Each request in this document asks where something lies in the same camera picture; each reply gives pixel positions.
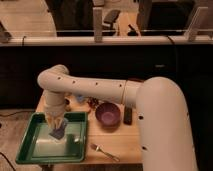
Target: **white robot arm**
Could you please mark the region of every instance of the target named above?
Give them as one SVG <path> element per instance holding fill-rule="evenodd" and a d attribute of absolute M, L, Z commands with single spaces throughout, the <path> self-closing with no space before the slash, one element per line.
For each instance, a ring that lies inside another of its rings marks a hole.
<path fill-rule="evenodd" d="M 135 107 L 139 115 L 144 171 L 197 171 L 187 104 L 171 80 L 154 77 L 143 83 L 78 78 L 56 65 L 40 73 L 46 120 L 58 128 L 65 111 L 64 93 L 72 92 Z"/>

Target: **metal bar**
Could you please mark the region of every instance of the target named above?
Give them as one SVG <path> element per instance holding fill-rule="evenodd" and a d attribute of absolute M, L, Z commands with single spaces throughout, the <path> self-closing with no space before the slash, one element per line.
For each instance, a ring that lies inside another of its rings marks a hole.
<path fill-rule="evenodd" d="M 198 35 L 191 42 L 185 36 L 170 36 L 175 44 L 213 44 L 208 35 Z M 94 37 L 25 37 L 11 38 L 1 46 L 100 46 L 100 45 L 167 45 L 171 41 L 166 36 L 138 37 L 103 37 L 101 43 L 96 43 Z"/>
<path fill-rule="evenodd" d="M 102 42 L 102 8 L 93 8 L 93 29 L 96 43 Z"/>

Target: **dark object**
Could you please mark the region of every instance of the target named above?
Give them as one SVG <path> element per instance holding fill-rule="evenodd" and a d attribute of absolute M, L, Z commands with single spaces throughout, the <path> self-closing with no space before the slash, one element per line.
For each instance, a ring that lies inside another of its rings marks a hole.
<path fill-rule="evenodd" d="M 53 129 L 52 132 L 50 132 L 50 135 L 58 140 L 60 140 L 61 138 L 64 137 L 64 133 L 65 133 L 65 128 L 68 124 L 68 120 L 66 118 L 64 118 L 64 120 L 61 123 L 60 128 L 58 129 Z"/>
<path fill-rule="evenodd" d="M 89 104 L 89 107 L 91 107 L 92 109 L 95 109 L 99 105 L 99 100 L 96 98 L 90 97 L 87 103 Z"/>
<path fill-rule="evenodd" d="M 132 124 L 132 108 L 124 107 L 124 124 L 131 125 Z"/>
<path fill-rule="evenodd" d="M 97 107 L 95 117 L 103 126 L 115 126 L 120 122 L 120 109 L 114 103 L 105 102 Z"/>
<path fill-rule="evenodd" d="M 142 35 L 181 35 L 194 0 L 141 0 L 137 25 Z"/>
<path fill-rule="evenodd" d="M 5 27 L 0 21 L 0 42 L 7 43 L 11 37 L 11 34 L 5 29 Z"/>
<path fill-rule="evenodd" d="M 45 0 L 52 14 L 58 36 L 92 36 L 93 2 L 91 0 Z"/>
<path fill-rule="evenodd" d="M 18 164 L 54 164 L 81 162 L 85 157 L 87 114 L 68 112 L 65 136 L 57 140 L 49 135 L 50 128 L 43 113 L 34 113 L 25 131 L 16 156 Z"/>
<path fill-rule="evenodd" d="M 130 28 L 130 31 L 128 32 L 128 36 L 138 36 L 138 33 L 136 32 L 136 30 L 134 29 L 134 27 L 132 27 L 130 24 L 128 25 Z"/>

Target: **black dot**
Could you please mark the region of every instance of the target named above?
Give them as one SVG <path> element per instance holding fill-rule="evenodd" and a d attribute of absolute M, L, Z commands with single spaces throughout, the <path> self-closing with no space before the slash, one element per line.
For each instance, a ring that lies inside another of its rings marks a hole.
<path fill-rule="evenodd" d="M 144 119 L 142 115 L 140 115 L 138 118 L 139 118 L 140 120 Z"/>
<path fill-rule="evenodd" d="M 70 104 L 70 101 L 69 101 L 69 99 L 65 99 L 65 103 L 66 103 L 66 105 L 69 105 Z"/>
<path fill-rule="evenodd" d="M 143 150 L 147 150 L 147 148 L 146 148 L 146 147 L 144 147 L 144 146 L 142 146 L 142 149 L 143 149 Z"/>

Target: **purple bowl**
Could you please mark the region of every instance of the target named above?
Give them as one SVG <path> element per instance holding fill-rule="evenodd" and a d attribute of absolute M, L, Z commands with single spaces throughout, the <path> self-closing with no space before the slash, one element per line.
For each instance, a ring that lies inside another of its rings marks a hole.
<path fill-rule="evenodd" d="M 115 126 L 120 122 L 120 109 L 113 103 L 102 103 L 96 111 L 95 116 L 97 120 L 104 126 Z"/>

